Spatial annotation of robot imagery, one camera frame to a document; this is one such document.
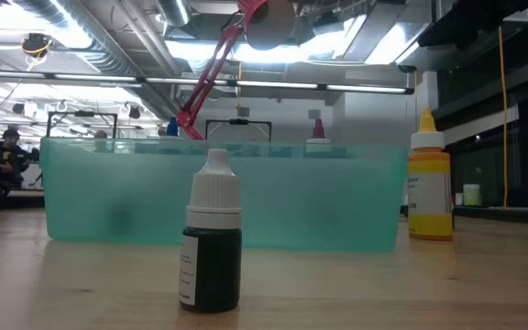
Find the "ceiling light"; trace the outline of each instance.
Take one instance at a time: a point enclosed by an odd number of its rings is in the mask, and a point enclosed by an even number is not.
[[[96,81],[96,82],[135,82],[136,77],[105,76],[102,74],[65,74],[56,73],[57,79]]]
[[[146,78],[148,83],[179,83],[179,84],[197,84],[198,79],[194,78]]]
[[[242,87],[283,87],[296,89],[315,89],[316,83],[300,82],[256,82],[256,81],[237,81],[238,86]]]
[[[256,50],[248,44],[241,44],[234,54],[234,59],[251,63],[295,63],[307,60],[307,57],[301,54],[298,46],[283,45],[270,50]]]
[[[179,42],[166,41],[166,47],[170,55],[187,61],[209,60],[215,51],[215,42]],[[217,53],[217,59],[221,59],[223,48]]]
[[[379,86],[356,86],[356,85],[327,85],[328,91],[339,92],[366,92],[366,93],[385,93],[385,94],[406,94],[406,88],[398,87],[379,87]]]
[[[401,25],[394,27],[382,38],[370,56],[364,61],[366,64],[391,64],[404,51],[406,45],[404,29]]]
[[[399,56],[398,59],[396,59],[394,62],[397,64],[402,63],[404,60],[406,60],[411,54],[413,54],[416,50],[419,49],[419,43],[415,41],[406,51]]]
[[[344,22],[344,28],[346,29],[346,35],[341,39],[339,46],[335,48],[333,59],[343,57],[349,46],[354,41],[354,38],[358,34],[359,30],[364,25],[367,15],[360,15],[356,18],[350,18]]]
[[[0,77],[6,77],[6,78],[46,78],[44,73],[21,72],[21,71],[0,71]]]

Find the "red lamp arm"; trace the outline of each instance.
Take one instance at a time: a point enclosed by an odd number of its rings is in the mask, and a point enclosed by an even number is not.
[[[237,37],[239,37],[242,32],[244,32],[244,29],[241,26],[233,26],[224,31],[215,47],[213,57],[207,62],[205,70],[199,78],[199,82],[192,90],[191,97],[176,116],[179,126],[182,127],[192,139],[204,139],[201,133],[194,128],[194,120],[199,114],[199,110],[201,110],[201,106],[203,106],[207,95],[211,92],[213,86],[215,86],[215,79],[217,79],[217,74],[221,71],[226,62],[227,54],[229,54],[229,51],[231,51],[231,48],[236,43]],[[219,53],[219,50],[221,50],[224,45],[224,53],[222,54],[221,59],[218,60],[217,53]]]

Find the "teal plastic container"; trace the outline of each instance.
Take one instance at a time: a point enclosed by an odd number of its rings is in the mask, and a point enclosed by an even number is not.
[[[178,245],[193,175],[227,149],[241,181],[244,248],[390,251],[407,150],[192,140],[44,138],[49,236]]]

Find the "ceiling pipe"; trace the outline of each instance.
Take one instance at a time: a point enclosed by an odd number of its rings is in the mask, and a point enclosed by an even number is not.
[[[114,8],[117,10],[117,13],[124,18],[126,23],[129,25],[132,31],[134,31],[137,38],[142,42],[142,44],[144,44],[144,47],[146,47],[152,58],[154,58],[154,60],[158,63],[162,70],[164,70],[167,74],[174,74],[169,63],[160,55],[154,44],[148,39],[148,37],[146,37],[146,35],[142,32],[142,30],[138,27],[136,22],[134,22],[127,10],[124,8],[122,1],[111,0],[111,2],[113,3]]]
[[[62,31],[73,32],[75,36],[82,36],[84,33],[92,42],[92,50],[100,52],[82,53],[79,57],[91,63],[99,72],[111,75],[144,74],[80,1],[16,0],[15,3]],[[177,71],[178,68],[174,65],[173,70]],[[161,119],[169,119],[179,111],[179,107],[167,94],[159,92],[150,84],[130,92],[140,97]]]
[[[182,27],[191,20],[193,11],[187,0],[156,0],[164,21],[173,27]]]

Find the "white bottle cap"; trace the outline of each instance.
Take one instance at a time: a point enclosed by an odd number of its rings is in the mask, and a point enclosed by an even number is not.
[[[187,226],[236,229],[240,227],[239,178],[229,169],[227,151],[209,149],[207,162],[192,179]]]

